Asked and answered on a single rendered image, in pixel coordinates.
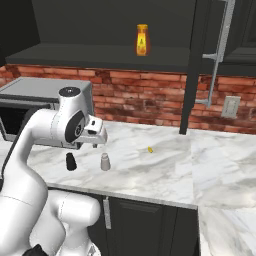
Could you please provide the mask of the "grey shaker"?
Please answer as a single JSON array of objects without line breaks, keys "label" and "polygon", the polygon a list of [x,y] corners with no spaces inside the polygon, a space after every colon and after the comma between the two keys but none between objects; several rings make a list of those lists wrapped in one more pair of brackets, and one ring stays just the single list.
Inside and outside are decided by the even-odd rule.
[{"label": "grey shaker", "polygon": [[107,153],[101,155],[101,169],[108,171],[111,168],[110,159]]}]

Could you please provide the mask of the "grey wall socket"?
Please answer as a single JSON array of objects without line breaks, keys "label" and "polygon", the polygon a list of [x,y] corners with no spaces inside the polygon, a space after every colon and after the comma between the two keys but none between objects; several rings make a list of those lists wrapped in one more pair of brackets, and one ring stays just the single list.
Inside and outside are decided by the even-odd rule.
[{"label": "grey wall socket", "polygon": [[222,117],[235,118],[240,104],[239,96],[227,96],[222,109]]}]

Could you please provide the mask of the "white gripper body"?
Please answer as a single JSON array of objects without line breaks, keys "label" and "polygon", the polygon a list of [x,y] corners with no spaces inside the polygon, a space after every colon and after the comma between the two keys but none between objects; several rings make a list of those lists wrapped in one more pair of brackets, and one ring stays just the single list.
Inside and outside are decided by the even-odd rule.
[{"label": "white gripper body", "polygon": [[82,134],[82,141],[91,144],[105,144],[108,140],[107,131],[104,127],[99,132],[85,130]]}]

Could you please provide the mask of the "dark wall cabinet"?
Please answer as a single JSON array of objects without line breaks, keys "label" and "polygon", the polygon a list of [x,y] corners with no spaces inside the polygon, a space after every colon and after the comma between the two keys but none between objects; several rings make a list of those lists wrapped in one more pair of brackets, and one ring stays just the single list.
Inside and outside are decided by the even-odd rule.
[{"label": "dark wall cabinet", "polygon": [[[9,64],[184,72],[196,0],[0,0],[0,50]],[[212,0],[204,50],[216,49],[223,2]],[[137,25],[150,51],[136,54]]]}]

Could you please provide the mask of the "dark open cabinet door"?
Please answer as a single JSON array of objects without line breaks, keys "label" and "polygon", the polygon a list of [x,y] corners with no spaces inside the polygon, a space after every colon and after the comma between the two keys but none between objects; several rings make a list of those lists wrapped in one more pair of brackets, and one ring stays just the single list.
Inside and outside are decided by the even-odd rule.
[{"label": "dark open cabinet door", "polygon": [[187,133],[189,116],[195,104],[211,2],[212,0],[196,0],[186,87],[179,129],[181,135]]}]

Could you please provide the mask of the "orange sauce bottle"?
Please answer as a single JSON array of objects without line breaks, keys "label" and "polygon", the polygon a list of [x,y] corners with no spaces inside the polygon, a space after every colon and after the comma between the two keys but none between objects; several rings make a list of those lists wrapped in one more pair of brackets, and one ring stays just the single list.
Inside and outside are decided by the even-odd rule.
[{"label": "orange sauce bottle", "polygon": [[138,56],[147,56],[150,51],[150,39],[147,24],[137,25],[136,34],[136,54]]}]

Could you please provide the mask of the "dark base cabinet door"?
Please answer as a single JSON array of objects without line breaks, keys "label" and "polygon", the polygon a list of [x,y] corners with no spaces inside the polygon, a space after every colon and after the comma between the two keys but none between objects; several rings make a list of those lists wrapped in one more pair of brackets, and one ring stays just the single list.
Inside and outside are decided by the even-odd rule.
[{"label": "dark base cabinet door", "polygon": [[163,208],[157,204],[112,198],[115,256],[157,256],[162,214]]}]

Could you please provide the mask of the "black shaker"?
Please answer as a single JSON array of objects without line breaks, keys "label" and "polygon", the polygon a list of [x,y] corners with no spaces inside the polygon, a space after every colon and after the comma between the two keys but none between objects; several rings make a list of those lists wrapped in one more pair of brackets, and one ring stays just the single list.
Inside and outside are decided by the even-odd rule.
[{"label": "black shaker", "polygon": [[77,164],[72,153],[66,154],[66,168],[69,171],[74,171],[77,168]]}]

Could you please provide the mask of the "grey microwave oven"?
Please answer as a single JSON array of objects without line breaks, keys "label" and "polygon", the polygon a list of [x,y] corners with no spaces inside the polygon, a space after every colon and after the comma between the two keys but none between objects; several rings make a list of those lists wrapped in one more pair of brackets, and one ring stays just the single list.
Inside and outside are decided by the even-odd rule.
[{"label": "grey microwave oven", "polygon": [[77,87],[85,96],[87,110],[94,114],[92,84],[85,80],[19,77],[0,88],[0,132],[13,142],[31,108],[59,109],[59,91]]}]

